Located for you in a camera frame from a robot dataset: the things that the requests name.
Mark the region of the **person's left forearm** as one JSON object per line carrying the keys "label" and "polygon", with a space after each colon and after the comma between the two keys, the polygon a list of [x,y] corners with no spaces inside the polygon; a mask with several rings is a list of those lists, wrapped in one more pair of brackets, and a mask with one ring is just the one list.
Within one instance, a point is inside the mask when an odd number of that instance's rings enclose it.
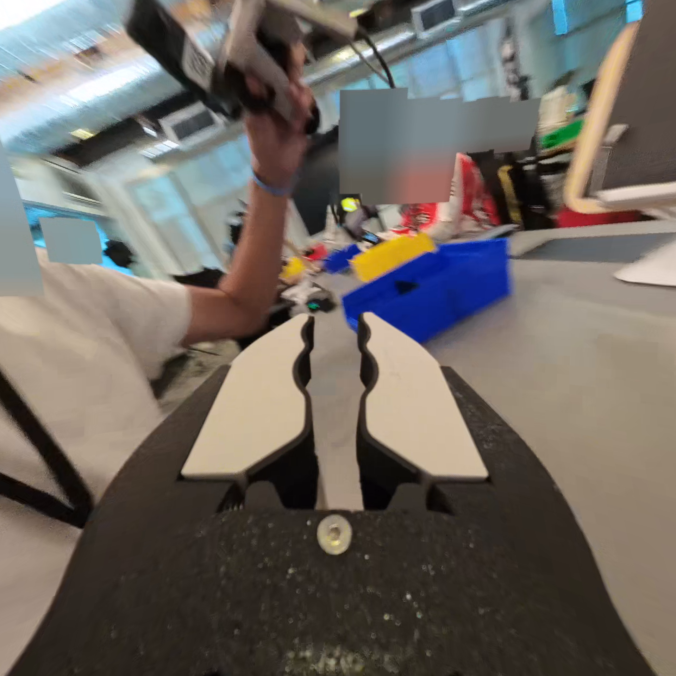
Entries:
{"label": "person's left forearm", "polygon": [[248,211],[229,271],[215,289],[188,287],[190,323],[182,340],[247,339],[268,323],[282,270],[289,199],[252,179]]}

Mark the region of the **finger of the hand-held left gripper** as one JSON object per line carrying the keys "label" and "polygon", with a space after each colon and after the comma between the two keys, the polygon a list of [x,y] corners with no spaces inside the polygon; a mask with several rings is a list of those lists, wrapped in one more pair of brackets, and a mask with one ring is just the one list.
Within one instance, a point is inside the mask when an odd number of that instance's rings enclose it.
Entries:
{"label": "finger of the hand-held left gripper", "polygon": [[275,114],[289,122],[289,69],[307,1],[233,1],[224,38],[224,115]]}
{"label": "finger of the hand-held left gripper", "polygon": [[270,1],[270,4],[294,18],[324,30],[330,35],[344,38],[347,42],[354,40],[359,35],[357,19],[332,7],[306,1]]}

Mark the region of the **blue plastic bin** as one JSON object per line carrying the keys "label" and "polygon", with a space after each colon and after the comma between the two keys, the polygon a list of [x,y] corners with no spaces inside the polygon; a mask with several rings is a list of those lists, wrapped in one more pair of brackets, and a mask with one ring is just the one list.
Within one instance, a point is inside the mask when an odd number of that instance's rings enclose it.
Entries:
{"label": "blue plastic bin", "polygon": [[348,326],[371,312],[418,343],[511,294],[506,238],[444,244],[342,298]]}

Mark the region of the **yellow plastic bin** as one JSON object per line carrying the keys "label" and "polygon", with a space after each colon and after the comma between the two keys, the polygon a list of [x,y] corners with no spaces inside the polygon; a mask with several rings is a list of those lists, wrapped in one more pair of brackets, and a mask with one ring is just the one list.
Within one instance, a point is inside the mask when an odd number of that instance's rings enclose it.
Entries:
{"label": "yellow plastic bin", "polygon": [[362,283],[370,283],[413,259],[433,253],[436,243],[424,232],[383,241],[350,259],[349,266]]}

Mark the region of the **blue wristband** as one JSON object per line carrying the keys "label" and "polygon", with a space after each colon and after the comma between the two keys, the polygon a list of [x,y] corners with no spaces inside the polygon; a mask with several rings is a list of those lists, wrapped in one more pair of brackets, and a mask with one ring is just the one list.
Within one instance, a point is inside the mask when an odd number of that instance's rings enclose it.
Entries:
{"label": "blue wristband", "polygon": [[269,181],[267,177],[260,174],[260,172],[253,169],[251,171],[251,179],[253,183],[266,194],[274,198],[289,199],[298,182],[298,173],[287,176],[284,182],[272,182]]}

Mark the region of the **person's white shirt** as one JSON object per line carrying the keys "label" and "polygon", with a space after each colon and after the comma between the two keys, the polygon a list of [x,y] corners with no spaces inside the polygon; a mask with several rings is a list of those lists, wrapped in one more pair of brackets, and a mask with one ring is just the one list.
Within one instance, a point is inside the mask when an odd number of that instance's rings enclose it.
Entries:
{"label": "person's white shirt", "polygon": [[[150,382],[179,352],[189,293],[37,255],[44,295],[1,298],[1,370],[98,500],[163,419]],[[39,626],[79,537],[1,498],[2,675]]]}

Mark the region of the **red white printed bag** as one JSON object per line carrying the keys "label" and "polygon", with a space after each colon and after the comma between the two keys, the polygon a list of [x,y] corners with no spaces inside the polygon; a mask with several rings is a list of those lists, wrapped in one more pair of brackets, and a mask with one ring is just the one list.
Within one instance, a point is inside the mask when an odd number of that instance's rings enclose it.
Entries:
{"label": "red white printed bag", "polygon": [[502,225],[481,171],[466,154],[456,154],[450,196],[446,202],[404,207],[397,236],[426,234],[435,244],[475,239]]}

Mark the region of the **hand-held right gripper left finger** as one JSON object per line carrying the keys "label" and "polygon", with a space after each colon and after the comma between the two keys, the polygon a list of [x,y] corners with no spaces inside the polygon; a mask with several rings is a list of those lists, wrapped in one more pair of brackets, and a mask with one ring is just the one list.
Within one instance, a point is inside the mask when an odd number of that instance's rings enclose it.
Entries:
{"label": "hand-held right gripper left finger", "polygon": [[316,495],[311,379],[314,317],[299,314],[231,363],[182,467],[182,478],[242,489],[272,483],[279,495]]}

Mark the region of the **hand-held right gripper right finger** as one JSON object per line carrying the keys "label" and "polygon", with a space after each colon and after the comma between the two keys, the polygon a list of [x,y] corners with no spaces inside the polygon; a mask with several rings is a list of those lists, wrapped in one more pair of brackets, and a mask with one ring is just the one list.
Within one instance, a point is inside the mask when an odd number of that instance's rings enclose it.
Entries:
{"label": "hand-held right gripper right finger", "polygon": [[359,317],[358,348],[362,491],[486,482],[489,471],[438,361],[373,312]]}

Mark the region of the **grey desk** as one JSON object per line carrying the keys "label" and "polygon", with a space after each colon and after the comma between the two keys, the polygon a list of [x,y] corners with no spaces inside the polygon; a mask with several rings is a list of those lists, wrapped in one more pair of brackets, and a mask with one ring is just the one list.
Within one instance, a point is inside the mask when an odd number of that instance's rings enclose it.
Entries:
{"label": "grey desk", "polygon": [[536,453],[659,675],[675,674],[675,289],[516,259],[512,294],[425,347]]}

